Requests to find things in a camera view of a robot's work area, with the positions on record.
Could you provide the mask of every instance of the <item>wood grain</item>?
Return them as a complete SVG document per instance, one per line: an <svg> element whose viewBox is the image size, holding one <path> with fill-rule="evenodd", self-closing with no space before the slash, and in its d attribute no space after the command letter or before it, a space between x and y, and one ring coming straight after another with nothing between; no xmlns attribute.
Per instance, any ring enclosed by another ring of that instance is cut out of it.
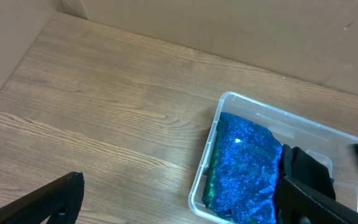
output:
<svg viewBox="0 0 358 224"><path fill-rule="evenodd" d="M207 223L187 197L229 90L358 136L358 96L56 14L0 92L0 207L75 170L78 223Z"/></svg>

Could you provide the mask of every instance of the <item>blue glitter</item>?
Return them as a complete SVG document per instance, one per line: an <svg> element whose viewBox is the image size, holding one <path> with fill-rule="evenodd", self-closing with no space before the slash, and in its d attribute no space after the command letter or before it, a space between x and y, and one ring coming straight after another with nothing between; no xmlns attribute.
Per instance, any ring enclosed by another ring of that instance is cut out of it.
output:
<svg viewBox="0 0 358 224"><path fill-rule="evenodd" d="M273 196L282 145L265 127L221 113L203 202L238 223L276 223Z"/></svg>

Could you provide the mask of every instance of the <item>cardboard panel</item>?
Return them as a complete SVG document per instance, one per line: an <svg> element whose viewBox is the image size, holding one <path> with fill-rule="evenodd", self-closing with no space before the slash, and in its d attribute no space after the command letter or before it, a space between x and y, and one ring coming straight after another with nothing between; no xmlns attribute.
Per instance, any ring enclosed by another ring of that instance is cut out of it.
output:
<svg viewBox="0 0 358 224"><path fill-rule="evenodd" d="M0 0L0 89L57 10L59 0Z"/></svg>
<svg viewBox="0 0 358 224"><path fill-rule="evenodd" d="M81 2L92 21L358 94L327 82L358 60L358 1Z"/></svg>

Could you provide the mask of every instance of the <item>clear plastic container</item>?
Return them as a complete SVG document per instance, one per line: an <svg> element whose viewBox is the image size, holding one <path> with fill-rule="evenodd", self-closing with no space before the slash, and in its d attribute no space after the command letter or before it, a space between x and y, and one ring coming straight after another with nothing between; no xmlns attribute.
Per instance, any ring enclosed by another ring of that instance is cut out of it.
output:
<svg viewBox="0 0 358 224"><path fill-rule="evenodd" d="M189 206L194 214L216 223L232 223L223 220L212 210L205 208L203 196L206 172L209 167L216 136L216 125L221 112L232 113L268 128L282 144L298 146L325 165L335 179L337 201L358 212L358 183L336 177L335 161L350 158L348 145L358 143L358 137L312 122L297 115L266 105L234 92L227 92L219 100L218 108L204 148L200 166L189 194Z"/></svg>

